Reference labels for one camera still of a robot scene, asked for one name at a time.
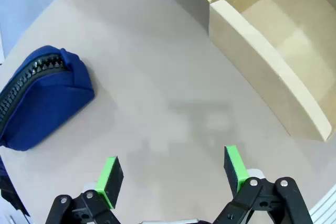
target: black zipper teeth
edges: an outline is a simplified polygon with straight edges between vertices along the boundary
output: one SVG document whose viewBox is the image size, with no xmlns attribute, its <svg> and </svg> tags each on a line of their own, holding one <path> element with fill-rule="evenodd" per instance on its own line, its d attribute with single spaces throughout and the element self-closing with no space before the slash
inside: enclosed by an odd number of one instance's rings
<svg viewBox="0 0 336 224">
<path fill-rule="evenodd" d="M 40 56 L 27 64 L 0 93 L 0 134 L 30 84 L 45 75 L 68 71 L 60 55 Z"/>
</svg>

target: table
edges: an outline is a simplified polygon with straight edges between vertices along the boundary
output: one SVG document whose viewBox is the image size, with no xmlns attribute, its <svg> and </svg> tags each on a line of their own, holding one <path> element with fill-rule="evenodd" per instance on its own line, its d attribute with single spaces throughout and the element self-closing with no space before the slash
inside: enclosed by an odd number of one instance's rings
<svg viewBox="0 0 336 224">
<path fill-rule="evenodd" d="M 77 197 L 97 180 L 113 155 L 124 171 L 113 211 L 121 223 L 214 220 L 232 198 L 224 145 L 236 144 L 247 168 L 271 182 L 293 177 L 309 208 L 335 183 L 336 139 L 287 134 L 210 42 L 205 5 L 55 0 L 26 31 L 1 68 L 0 88 L 30 52 L 53 45 L 81 57 L 97 95 L 33 149 L 0 148 L 35 223 L 57 195 Z"/>
</svg>

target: blue pouch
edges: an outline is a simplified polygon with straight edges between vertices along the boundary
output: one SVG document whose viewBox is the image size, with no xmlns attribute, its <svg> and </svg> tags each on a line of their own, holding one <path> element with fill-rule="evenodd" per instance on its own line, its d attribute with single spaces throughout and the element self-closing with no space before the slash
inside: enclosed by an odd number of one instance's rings
<svg viewBox="0 0 336 224">
<path fill-rule="evenodd" d="M 0 145 L 25 151 L 94 97 L 84 63 L 44 46 L 32 52 L 0 93 Z"/>
</svg>

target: screw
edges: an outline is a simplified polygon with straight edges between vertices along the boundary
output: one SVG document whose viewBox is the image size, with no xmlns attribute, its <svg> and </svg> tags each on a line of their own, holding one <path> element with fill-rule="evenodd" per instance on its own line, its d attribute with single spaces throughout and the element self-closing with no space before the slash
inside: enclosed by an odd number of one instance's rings
<svg viewBox="0 0 336 224">
<path fill-rule="evenodd" d="M 281 186 L 288 186 L 288 182 L 287 182 L 286 180 L 282 180 L 282 181 L 280 182 L 280 185 L 281 185 Z"/>
<path fill-rule="evenodd" d="M 93 193 L 92 193 L 92 192 L 88 192 L 88 193 L 86 194 L 86 197 L 87 197 L 88 199 L 91 199 L 91 198 L 93 197 Z"/>
<path fill-rule="evenodd" d="M 250 181 L 250 185 L 252 185 L 252 186 L 256 186 L 256 185 L 258 185 L 258 181 L 256 181 L 255 179 L 252 179 L 252 180 Z"/>
</svg>

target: open box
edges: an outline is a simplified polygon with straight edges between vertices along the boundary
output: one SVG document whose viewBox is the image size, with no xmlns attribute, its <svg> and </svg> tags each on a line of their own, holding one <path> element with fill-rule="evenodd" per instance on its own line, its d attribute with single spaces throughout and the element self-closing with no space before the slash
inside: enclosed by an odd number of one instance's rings
<svg viewBox="0 0 336 224">
<path fill-rule="evenodd" d="M 336 128 L 336 0 L 208 1 L 211 40 L 287 131 L 326 141 Z"/>
</svg>

